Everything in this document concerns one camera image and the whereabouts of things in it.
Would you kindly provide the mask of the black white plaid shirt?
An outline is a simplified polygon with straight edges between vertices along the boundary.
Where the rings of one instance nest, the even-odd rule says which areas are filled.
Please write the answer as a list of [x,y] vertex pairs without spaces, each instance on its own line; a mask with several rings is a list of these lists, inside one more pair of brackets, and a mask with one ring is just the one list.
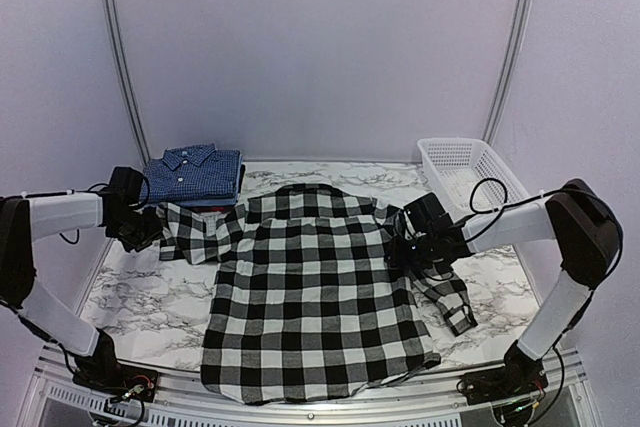
[[477,322],[453,269],[397,263],[403,213],[326,184],[292,184],[205,217],[166,204],[160,257],[213,263],[200,379],[247,405],[346,398],[440,363],[416,302],[454,335]]

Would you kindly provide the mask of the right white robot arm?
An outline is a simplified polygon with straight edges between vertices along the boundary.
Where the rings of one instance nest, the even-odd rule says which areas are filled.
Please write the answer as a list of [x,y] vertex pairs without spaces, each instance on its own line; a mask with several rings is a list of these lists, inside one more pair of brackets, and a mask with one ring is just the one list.
[[515,395],[542,368],[543,357],[582,319],[596,290],[619,264],[622,226],[589,185],[572,179],[536,196],[481,210],[458,220],[434,194],[396,215],[388,248],[393,267],[440,273],[454,262],[505,246],[554,243],[559,274],[533,320],[504,356],[495,385]]

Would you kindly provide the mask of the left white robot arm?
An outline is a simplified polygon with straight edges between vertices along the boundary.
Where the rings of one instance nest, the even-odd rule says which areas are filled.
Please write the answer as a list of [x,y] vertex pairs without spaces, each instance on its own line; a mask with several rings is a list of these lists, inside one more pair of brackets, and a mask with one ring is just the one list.
[[163,230],[154,208],[136,207],[113,188],[2,199],[1,303],[32,333],[71,354],[102,390],[116,392],[127,377],[113,340],[53,295],[37,279],[33,260],[35,241],[94,228],[128,252],[146,249]]

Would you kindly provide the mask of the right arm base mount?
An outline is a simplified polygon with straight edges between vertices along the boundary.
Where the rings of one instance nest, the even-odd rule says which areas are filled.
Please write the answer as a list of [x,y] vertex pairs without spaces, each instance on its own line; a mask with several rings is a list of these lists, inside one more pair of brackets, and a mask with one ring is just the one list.
[[541,393],[548,387],[544,370],[529,377],[510,375],[505,367],[465,373],[456,385],[457,391],[469,405],[496,402],[529,393]]

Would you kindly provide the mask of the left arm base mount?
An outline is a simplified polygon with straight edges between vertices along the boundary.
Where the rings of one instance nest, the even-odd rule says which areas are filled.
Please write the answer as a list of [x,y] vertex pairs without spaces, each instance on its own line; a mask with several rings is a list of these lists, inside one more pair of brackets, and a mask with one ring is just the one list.
[[107,393],[113,402],[154,400],[159,372],[138,366],[119,364],[115,369],[77,368],[72,381],[76,385]]

